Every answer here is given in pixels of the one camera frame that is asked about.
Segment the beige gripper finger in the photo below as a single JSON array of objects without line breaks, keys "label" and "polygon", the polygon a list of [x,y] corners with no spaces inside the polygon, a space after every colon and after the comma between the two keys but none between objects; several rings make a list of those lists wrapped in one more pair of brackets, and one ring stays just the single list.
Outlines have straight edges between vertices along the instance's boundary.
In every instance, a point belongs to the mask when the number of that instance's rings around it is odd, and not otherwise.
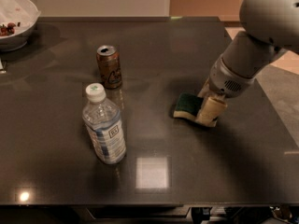
[{"label": "beige gripper finger", "polygon": [[200,98],[205,98],[206,96],[210,96],[214,93],[212,89],[209,87],[209,79],[206,80],[205,84],[203,85],[202,89],[197,94]]},{"label": "beige gripper finger", "polygon": [[200,110],[197,113],[195,122],[206,126],[215,127],[219,115],[226,109],[227,104],[215,97],[207,97],[201,105]]}]

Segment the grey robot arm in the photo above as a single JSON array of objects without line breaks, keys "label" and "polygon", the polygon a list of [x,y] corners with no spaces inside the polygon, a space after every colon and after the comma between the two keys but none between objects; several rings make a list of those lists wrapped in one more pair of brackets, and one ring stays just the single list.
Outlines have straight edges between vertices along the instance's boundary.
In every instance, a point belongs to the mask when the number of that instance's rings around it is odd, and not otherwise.
[{"label": "grey robot arm", "polygon": [[299,53],[299,0],[243,0],[243,30],[210,69],[198,93],[203,103],[195,121],[214,127],[227,107],[225,100],[243,93],[257,74],[286,51]]}]

